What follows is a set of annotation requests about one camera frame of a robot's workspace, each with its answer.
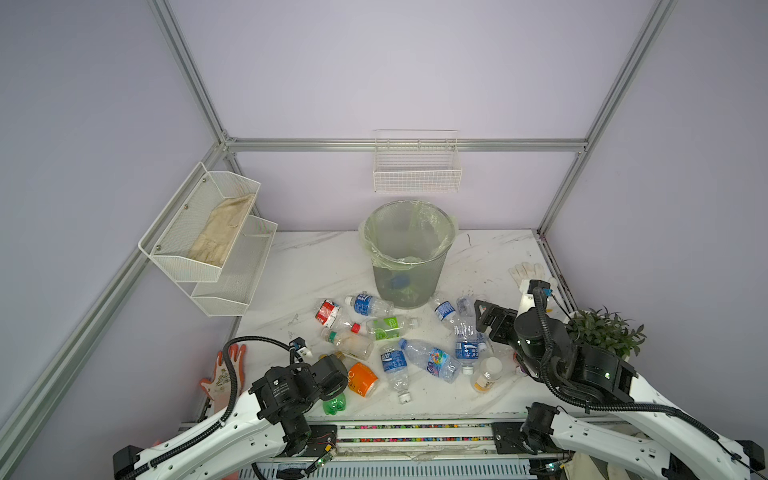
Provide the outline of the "small clear bottle white cap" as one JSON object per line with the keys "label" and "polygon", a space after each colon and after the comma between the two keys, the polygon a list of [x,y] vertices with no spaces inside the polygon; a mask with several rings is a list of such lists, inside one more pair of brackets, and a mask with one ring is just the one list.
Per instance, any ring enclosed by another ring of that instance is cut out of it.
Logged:
{"label": "small clear bottle white cap", "polygon": [[494,356],[483,359],[475,368],[471,384],[475,391],[487,393],[501,377],[503,363]]}

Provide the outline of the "green soda bottle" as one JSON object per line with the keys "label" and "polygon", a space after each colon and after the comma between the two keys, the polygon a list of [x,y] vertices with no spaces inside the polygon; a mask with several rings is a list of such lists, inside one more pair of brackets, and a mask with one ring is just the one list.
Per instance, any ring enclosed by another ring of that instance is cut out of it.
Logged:
{"label": "green soda bottle", "polygon": [[344,393],[340,393],[337,396],[324,400],[322,403],[323,412],[326,415],[337,415],[340,412],[343,412],[347,408],[347,399],[346,395]]}

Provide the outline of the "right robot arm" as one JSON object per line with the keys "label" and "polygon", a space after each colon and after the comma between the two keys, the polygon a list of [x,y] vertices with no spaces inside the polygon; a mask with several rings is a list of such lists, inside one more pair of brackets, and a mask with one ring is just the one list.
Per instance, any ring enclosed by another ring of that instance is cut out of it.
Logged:
{"label": "right robot arm", "polygon": [[[678,408],[627,361],[604,348],[571,339],[568,324],[550,317],[552,289],[526,280],[517,309],[477,300],[476,328],[507,344],[525,373],[542,383],[559,404],[534,402],[504,446],[530,454],[570,451],[613,463],[646,479],[766,478],[764,449],[732,440]],[[636,438],[589,424],[561,410],[609,413],[642,432]]]}

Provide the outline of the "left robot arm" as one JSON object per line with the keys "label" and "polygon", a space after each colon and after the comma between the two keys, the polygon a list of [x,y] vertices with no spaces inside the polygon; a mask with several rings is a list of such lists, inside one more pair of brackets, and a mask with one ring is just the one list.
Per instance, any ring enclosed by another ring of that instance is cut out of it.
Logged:
{"label": "left robot arm", "polygon": [[[289,353],[289,364],[269,368],[242,391],[229,348],[243,342],[279,347]],[[221,479],[252,463],[298,455],[312,438],[305,414],[348,384],[348,371],[337,357],[298,361],[297,348],[269,337],[235,337],[222,355],[231,380],[226,408],[154,447],[119,450],[113,455],[116,479]]]}

